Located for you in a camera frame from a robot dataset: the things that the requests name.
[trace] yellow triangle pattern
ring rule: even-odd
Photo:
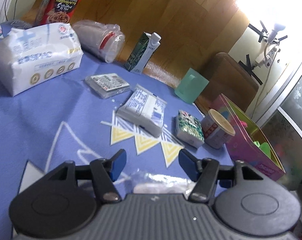
[[[171,163],[178,157],[179,151],[184,147],[175,143],[164,141],[161,141],[161,146],[163,150],[165,164],[168,168]]]
[[[121,142],[123,140],[129,139],[134,136],[133,132],[126,131],[120,127],[112,126],[111,127],[111,139],[110,145]]]
[[[140,134],[136,134],[134,136],[134,140],[135,147],[137,149],[137,155],[140,155],[141,153],[145,152],[146,150],[152,148],[153,146],[159,143],[159,140],[155,138],[146,137]]]

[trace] mint green mug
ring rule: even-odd
[[[174,92],[183,101],[192,104],[208,84],[206,78],[190,68]]]

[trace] green patterned tissue pack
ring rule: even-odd
[[[204,143],[200,120],[183,110],[179,110],[176,118],[176,134],[180,140],[195,148],[199,148]]]

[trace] wooden floor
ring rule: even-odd
[[[200,70],[216,53],[229,52],[243,34],[249,21],[235,1],[82,0],[71,23],[90,19],[119,24],[126,35],[120,62],[127,60],[143,31],[157,32],[161,45],[148,67],[168,72],[176,86],[190,67]],[[40,2],[24,19],[34,19]]]

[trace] pink box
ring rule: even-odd
[[[211,104],[211,108],[222,114],[233,126],[235,136],[226,143],[226,148],[232,160],[243,160],[274,181],[281,178],[284,168],[271,144],[261,129],[225,95],[219,95]],[[271,159],[265,155],[253,142],[267,142],[271,148]]]

